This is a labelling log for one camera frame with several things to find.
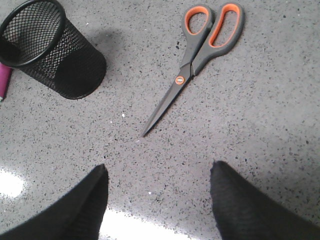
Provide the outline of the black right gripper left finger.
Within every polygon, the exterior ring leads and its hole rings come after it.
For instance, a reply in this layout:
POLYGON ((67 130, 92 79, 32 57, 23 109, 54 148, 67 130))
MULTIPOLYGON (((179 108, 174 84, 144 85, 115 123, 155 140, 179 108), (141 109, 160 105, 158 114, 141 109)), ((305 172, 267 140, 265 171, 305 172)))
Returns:
POLYGON ((40 214, 1 234, 2 240, 97 240, 108 202, 108 171, 97 165, 40 214))

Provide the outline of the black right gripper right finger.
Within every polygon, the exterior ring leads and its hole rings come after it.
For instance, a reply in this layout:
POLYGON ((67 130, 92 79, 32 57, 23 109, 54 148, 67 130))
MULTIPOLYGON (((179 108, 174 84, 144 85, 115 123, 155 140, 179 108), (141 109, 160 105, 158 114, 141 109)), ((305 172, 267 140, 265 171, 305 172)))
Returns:
POLYGON ((320 228, 259 191, 224 161, 210 170, 212 211, 224 240, 318 240, 320 228))

